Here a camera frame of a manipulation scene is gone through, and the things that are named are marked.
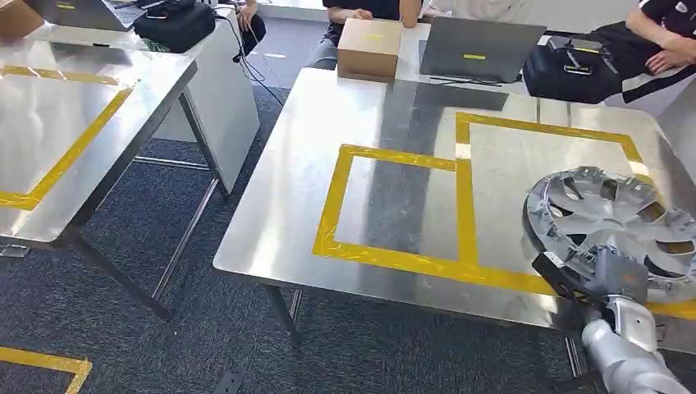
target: laptop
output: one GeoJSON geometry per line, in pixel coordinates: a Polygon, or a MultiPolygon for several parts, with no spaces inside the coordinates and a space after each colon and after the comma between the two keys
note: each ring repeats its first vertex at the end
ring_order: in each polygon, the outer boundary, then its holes
{"type": "Polygon", "coordinates": [[[128,31],[145,11],[136,6],[114,7],[119,2],[107,0],[25,0],[46,21],[55,25],[87,29],[128,31]]]}
{"type": "Polygon", "coordinates": [[[515,82],[545,31],[546,26],[435,18],[420,73],[515,82]]]}

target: person's hand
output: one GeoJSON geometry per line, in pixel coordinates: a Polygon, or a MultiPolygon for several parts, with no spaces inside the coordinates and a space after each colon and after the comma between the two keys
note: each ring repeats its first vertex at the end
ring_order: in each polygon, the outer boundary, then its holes
{"type": "Polygon", "coordinates": [[[371,21],[372,20],[372,12],[364,10],[362,8],[358,8],[357,10],[353,11],[352,17],[355,19],[364,19],[366,21],[371,21]]]}
{"type": "Polygon", "coordinates": [[[251,18],[256,14],[256,7],[241,6],[237,14],[237,24],[241,31],[251,30],[251,18]]]}
{"type": "Polygon", "coordinates": [[[694,64],[694,57],[680,52],[664,50],[657,55],[650,57],[645,66],[654,76],[661,74],[674,67],[688,66],[694,64]]]}

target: dark blue carpet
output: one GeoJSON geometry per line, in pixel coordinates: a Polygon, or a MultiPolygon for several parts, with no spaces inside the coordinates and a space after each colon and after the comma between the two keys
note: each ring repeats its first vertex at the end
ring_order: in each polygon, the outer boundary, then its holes
{"type": "MultiPolygon", "coordinates": [[[[94,367],[81,392],[100,394],[210,393],[232,368],[245,371],[245,393],[545,393],[570,376],[558,332],[323,291],[305,292],[304,340],[290,346],[263,289],[212,270],[279,113],[254,91],[261,127],[235,192],[213,195],[164,294],[176,331],[72,252],[33,250],[0,277],[0,346],[86,357],[94,367]]],[[[203,162],[195,144],[166,140],[142,154],[203,162]]],[[[85,237],[154,289],[209,181],[206,172],[134,163],[85,237]]],[[[680,366],[694,376],[693,359],[680,366]]],[[[68,382],[65,373],[0,362],[0,392],[63,393],[68,382]]]]}

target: yellow tape on floor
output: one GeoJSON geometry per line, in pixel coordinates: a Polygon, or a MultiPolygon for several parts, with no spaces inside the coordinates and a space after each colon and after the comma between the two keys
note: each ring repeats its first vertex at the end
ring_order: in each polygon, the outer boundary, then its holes
{"type": "Polygon", "coordinates": [[[75,377],[70,382],[66,394],[77,394],[92,369],[92,363],[88,360],[68,359],[9,347],[0,347],[0,361],[74,373],[75,377]]]}
{"type": "MultiPolygon", "coordinates": [[[[49,78],[57,80],[72,80],[90,84],[114,85],[118,86],[118,80],[109,76],[95,76],[90,74],[80,74],[75,72],[63,72],[44,70],[30,67],[4,66],[0,69],[0,75],[33,76],[39,78],[49,78]]],[[[58,182],[65,171],[75,162],[75,160],[92,142],[94,137],[103,129],[113,114],[118,111],[121,105],[128,99],[133,91],[132,87],[125,87],[116,93],[109,104],[92,121],[85,132],[75,141],[75,143],[63,154],[63,156],[51,167],[46,175],[39,181],[29,194],[16,193],[12,191],[0,190],[0,207],[18,208],[30,211],[41,202],[41,199],[58,182]]]]}
{"type": "MultiPolygon", "coordinates": [[[[464,112],[457,113],[456,160],[434,158],[416,153],[397,152],[387,149],[366,148],[344,144],[339,148],[336,168],[329,186],[326,203],[319,220],[317,235],[312,252],[316,255],[333,257],[400,269],[413,273],[423,273],[445,277],[456,281],[481,286],[494,286],[515,291],[555,296],[556,292],[538,276],[516,273],[505,269],[491,268],[479,264],[474,220],[474,191],[471,176],[471,134],[470,125],[480,124],[499,126],[520,131],[532,131],[553,135],[567,135],[591,140],[605,140],[621,145],[631,168],[642,170],[637,173],[640,179],[654,185],[648,169],[636,149],[633,140],[622,134],[603,133],[563,126],[543,125],[527,121],[515,121],[498,117],[485,117],[464,112]],[[373,158],[392,163],[409,164],[419,167],[435,168],[456,172],[456,214],[457,214],[457,261],[433,256],[411,254],[396,250],[385,250],[366,245],[336,241],[336,229],[341,214],[344,194],[348,185],[353,157],[373,158]]],[[[696,301],[672,305],[649,305],[653,312],[670,316],[696,319],[696,301]]]]}

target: metal table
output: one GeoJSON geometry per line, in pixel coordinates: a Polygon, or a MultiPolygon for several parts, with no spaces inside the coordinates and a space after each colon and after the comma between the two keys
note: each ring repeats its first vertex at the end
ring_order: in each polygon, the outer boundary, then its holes
{"type": "MultiPolygon", "coordinates": [[[[159,318],[171,321],[158,299],[218,184],[214,168],[215,179],[152,295],[85,240],[80,229],[177,99],[200,136],[185,88],[196,70],[190,57],[180,55],[0,42],[0,263],[22,257],[30,247],[72,248],[159,318]]],[[[206,153],[204,141],[199,142],[206,153]]]]}
{"type": "MultiPolygon", "coordinates": [[[[537,180],[580,165],[647,168],[696,213],[696,186],[642,112],[304,69],[213,266],[264,284],[294,341],[299,293],[288,310],[278,286],[573,330],[521,216],[537,180]],[[476,263],[485,275],[462,268],[476,263]]],[[[696,350],[694,302],[651,307],[663,347],[696,350]]]]}

